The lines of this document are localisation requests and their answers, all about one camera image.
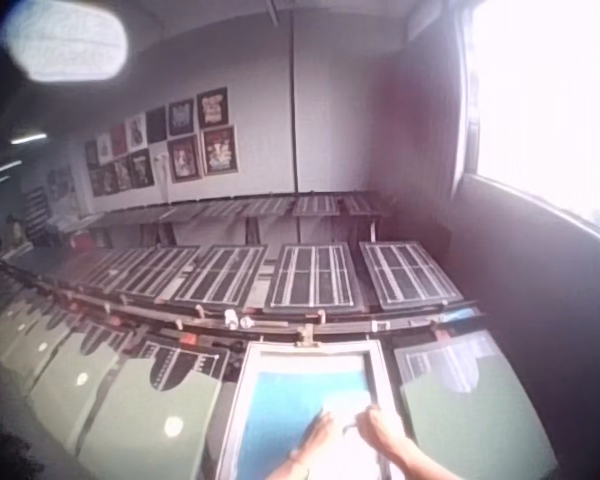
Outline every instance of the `window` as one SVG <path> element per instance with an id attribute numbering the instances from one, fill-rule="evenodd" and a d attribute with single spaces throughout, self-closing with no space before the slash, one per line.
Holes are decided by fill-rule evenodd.
<path id="1" fill-rule="evenodd" d="M 477 173 L 600 227 L 600 0 L 486 0 L 469 23 Z"/>

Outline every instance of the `person's arm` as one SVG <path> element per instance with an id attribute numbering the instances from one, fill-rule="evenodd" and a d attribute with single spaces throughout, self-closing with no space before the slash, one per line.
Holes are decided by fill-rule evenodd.
<path id="1" fill-rule="evenodd" d="M 320 452 L 340 434 L 333 416 L 330 413 L 322 414 L 316 419 L 302 446 L 293 450 L 267 480 L 304 480 Z"/>
<path id="2" fill-rule="evenodd" d="M 409 480 L 459 480 L 420 450 L 378 407 L 367 408 L 356 417 L 356 423 L 360 436 L 396 464 Z"/>

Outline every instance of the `right hand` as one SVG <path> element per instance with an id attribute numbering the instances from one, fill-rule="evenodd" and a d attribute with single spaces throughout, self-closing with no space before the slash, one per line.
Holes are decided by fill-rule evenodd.
<path id="1" fill-rule="evenodd" d="M 409 455 L 415 444 L 402 432 L 401 422 L 371 405 L 356 416 L 358 432 L 364 440 L 394 463 Z"/>

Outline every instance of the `blue ink area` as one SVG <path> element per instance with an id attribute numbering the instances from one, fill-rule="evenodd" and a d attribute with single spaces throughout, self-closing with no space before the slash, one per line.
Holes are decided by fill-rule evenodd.
<path id="1" fill-rule="evenodd" d="M 326 397 L 368 392 L 364 371 L 258 375 L 240 455 L 238 480 L 264 479 L 300 445 Z"/>

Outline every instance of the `hand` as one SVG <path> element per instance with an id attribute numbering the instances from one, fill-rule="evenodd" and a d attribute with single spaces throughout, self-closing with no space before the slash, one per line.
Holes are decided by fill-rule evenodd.
<path id="1" fill-rule="evenodd" d="M 356 424 L 360 436 L 371 447 L 398 465 L 417 448 L 402 432 L 397 415 L 395 419 L 390 418 L 376 405 L 358 414 Z"/>
<path id="2" fill-rule="evenodd" d="M 308 430 L 308 435 L 298 449 L 296 459 L 307 468 L 310 468 L 315 458 L 321 451 L 333 444 L 342 435 L 333 415 L 329 412 L 323 413 L 313 422 Z"/>

